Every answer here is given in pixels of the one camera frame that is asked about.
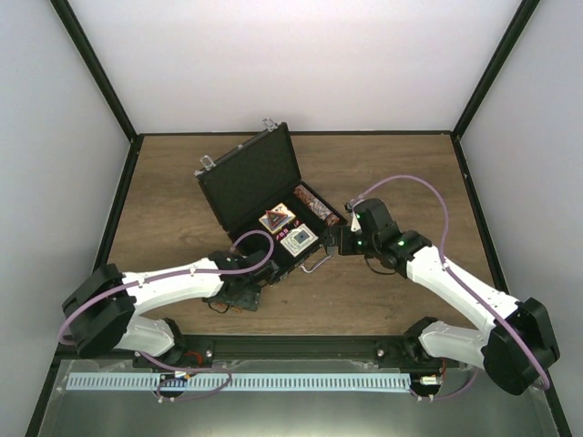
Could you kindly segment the white playing card deck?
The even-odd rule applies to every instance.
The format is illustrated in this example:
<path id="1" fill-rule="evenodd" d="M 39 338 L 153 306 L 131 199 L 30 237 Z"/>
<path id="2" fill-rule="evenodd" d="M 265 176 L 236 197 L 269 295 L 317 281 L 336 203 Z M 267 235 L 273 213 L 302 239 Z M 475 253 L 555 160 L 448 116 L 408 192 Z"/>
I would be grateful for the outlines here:
<path id="1" fill-rule="evenodd" d="M 291 230 L 281 240 L 281 245 L 293 256 L 299 256 L 303 251 L 317 241 L 317 237 L 305 227 Z"/>

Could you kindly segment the red black triangular card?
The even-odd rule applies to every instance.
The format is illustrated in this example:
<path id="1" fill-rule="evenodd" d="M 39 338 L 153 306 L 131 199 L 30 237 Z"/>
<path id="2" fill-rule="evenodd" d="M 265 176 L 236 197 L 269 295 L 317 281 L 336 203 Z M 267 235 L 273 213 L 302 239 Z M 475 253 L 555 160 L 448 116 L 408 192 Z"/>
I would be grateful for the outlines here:
<path id="1" fill-rule="evenodd" d="M 287 216 L 276 210 L 268 210 L 266 212 L 266 220 L 269 229 L 276 229 L 285 219 Z"/>

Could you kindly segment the black poker set case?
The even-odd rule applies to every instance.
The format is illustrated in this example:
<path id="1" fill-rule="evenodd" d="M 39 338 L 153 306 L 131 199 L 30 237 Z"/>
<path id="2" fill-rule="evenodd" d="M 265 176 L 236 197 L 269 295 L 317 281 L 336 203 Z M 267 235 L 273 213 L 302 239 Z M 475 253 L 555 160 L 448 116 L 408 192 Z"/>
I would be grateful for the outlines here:
<path id="1" fill-rule="evenodd" d="M 294 195 L 297 186 L 304 185 L 341 218 L 341 223 L 335 226 L 344 226 L 347 220 L 303 180 L 288 125 L 269 118 L 265 118 L 263 124 L 265 129 L 259 134 L 221 157 L 203 156 L 200 159 L 203 169 L 196 172 L 196 178 L 231 241 L 251 230 L 262 230 L 270 235 L 274 248 L 263 270 L 268 274 L 267 281 L 275 284 L 322 247 L 322 234 L 330 227 Z M 279 203 L 295 214 L 295 220 L 302 223 L 299 227 L 308 228 L 318 238 L 297 257 L 293 257 L 275 239 L 275 234 L 259 222 L 267 209 Z"/>

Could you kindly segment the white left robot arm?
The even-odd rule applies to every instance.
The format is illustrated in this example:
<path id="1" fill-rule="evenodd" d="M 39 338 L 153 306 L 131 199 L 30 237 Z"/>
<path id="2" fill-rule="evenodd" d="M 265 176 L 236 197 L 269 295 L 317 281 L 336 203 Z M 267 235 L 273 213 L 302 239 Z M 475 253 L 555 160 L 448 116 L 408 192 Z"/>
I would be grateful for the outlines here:
<path id="1" fill-rule="evenodd" d="M 194 299 L 256 310 L 262 284 L 278 272 L 263 250 L 249 257 L 215 251 L 187 265 L 141 273 L 107 264 L 63 302 L 66 320 L 57 337 L 84 359 L 112 350 L 139 351 L 174 368 L 186 357 L 179 330 L 172 320 L 146 318 L 147 312 Z"/>

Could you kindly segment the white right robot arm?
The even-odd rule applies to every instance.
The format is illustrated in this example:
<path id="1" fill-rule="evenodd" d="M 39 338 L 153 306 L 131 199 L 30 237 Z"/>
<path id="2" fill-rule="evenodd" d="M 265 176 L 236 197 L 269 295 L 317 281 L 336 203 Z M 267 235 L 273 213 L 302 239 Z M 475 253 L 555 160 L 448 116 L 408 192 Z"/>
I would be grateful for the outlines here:
<path id="1" fill-rule="evenodd" d="M 402 231 L 378 198 L 357 203 L 348 225 L 323 233 L 323 244 L 341 256 L 377 259 L 381 265 L 432 291 L 468 319 L 469 329 L 426 317 L 406 337 L 405 358 L 424 367 L 434 358 L 468 364 L 486 372 L 503 391 L 519 395 L 547 371 L 560 351 L 546 307 L 494 289 L 446 258 L 428 238 Z"/>

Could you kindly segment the row of poker chips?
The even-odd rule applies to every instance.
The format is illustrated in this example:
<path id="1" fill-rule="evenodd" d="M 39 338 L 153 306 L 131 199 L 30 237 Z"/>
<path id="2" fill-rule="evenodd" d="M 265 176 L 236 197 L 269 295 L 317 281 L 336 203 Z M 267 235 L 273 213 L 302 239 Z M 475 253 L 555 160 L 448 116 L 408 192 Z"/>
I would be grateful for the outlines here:
<path id="1" fill-rule="evenodd" d="M 318 219 L 322 220 L 327 226 L 331 227 L 341 223 L 341 218 L 304 185 L 297 186 L 293 193 L 308 207 L 312 213 L 316 215 Z"/>

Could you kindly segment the red dice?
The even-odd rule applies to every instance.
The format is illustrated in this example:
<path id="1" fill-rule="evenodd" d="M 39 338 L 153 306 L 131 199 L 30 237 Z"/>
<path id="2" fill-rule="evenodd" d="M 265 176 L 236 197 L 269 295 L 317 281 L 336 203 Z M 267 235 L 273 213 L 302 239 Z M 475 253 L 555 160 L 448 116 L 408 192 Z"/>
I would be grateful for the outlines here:
<path id="1" fill-rule="evenodd" d="M 276 234 L 275 239 L 277 241 L 281 241 L 285 239 L 287 235 L 294 229 L 298 228 L 302 223 L 299 220 L 294 220 L 287 223 L 284 227 L 282 227 Z"/>

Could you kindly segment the light blue slotted rail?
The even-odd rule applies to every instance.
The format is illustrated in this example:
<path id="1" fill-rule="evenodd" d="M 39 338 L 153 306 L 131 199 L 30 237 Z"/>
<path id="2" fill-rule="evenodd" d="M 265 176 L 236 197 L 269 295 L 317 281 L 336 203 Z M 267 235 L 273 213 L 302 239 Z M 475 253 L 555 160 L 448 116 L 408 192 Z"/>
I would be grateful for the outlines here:
<path id="1" fill-rule="evenodd" d="M 225 384 L 227 391 L 365 391 L 409 392 L 411 378 L 392 373 L 235 373 L 201 374 L 176 381 L 170 374 L 73 372 L 69 391 L 211 391 Z"/>

